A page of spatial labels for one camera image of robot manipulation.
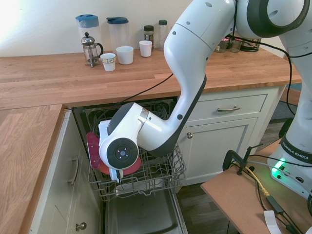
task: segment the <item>white wall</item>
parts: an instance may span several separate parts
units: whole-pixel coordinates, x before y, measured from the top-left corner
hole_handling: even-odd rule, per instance
[[[98,16],[104,50],[111,50],[107,17],[129,20],[138,48],[143,26],[167,20],[168,28],[192,0],[0,0],[0,57],[82,52],[75,17]]]

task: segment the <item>dishwasher rack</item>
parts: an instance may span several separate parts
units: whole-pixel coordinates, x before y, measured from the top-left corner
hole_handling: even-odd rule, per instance
[[[168,119],[168,102],[151,102],[142,106],[153,112],[158,117]],[[88,113],[88,122],[92,126],[97,117],[104,110],[92,110]],[[112,115],[105,115],[101,120],[111,119]],[[185,178],[186,166],[178,144],[172,152],[163,157],[154,157],[144,149],[139,147],[139,157],[141,159],[140,168],[129,175],[125,175],[120,183],[112,181],[110,176],[101,173],[97,169],[90,167],[88,180],[94,191],[98,191],[103,201],[109,201],[115,197],[130,197],[135,194],[151,195],[157,191],[176,188],[180,186],[180,181]]]

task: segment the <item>green light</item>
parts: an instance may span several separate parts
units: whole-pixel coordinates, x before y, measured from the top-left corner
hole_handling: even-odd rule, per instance
[[[286,162],[286,159],[281,158],[276,164],[275,167],[276,168],[280,168],[280,166],[283,166],[283,164]],[[272,174],[276,174],[276,172],[278,171],[276,168],[272,168]]]

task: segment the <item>yellow cable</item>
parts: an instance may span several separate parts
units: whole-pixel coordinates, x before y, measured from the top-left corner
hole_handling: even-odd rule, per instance
[[[269,192],[263,187],[262,183],[260,182],[260,180],[258,179],[258,177],[252,172],[252,170],[250,170],[248,167],[245,167],[245,169],[251,174],[251,176],[258,182],[263,194],[265,197],[270,196]]]

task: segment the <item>cabinet handle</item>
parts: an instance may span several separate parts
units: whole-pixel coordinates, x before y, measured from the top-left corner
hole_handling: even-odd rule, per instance
[[[76,158],[73,158],[72,161],[73,162],[77,161],[77,163],[76,163],[76,173],[75,173],[74,178],[68,180],[67,183],[70,183],[71,185],[74,185],[75,181],[77,179],[77,175],[78,175],[78,167],[79,167],[79,157],[78,157],[78,155],[76,155]]]
[[[218,108],[217,109],[217,111],[218,112],[226,112],[226,111],[237,111],[237,110],[239,110],[240,109],[240,107],[233,107],[232,109],[220,109],[220,108]]]
[[[76,232],[80,229],[80,230],[85,230],[87,228],[87,224],[86,223],[80,223],[80,225],[78,225],[76,223]]]
[[[193,134],[192,134],[192,133],[187,133],[186,135],[187,135],[187,138],[188,138],[188,139],[193,138]]]

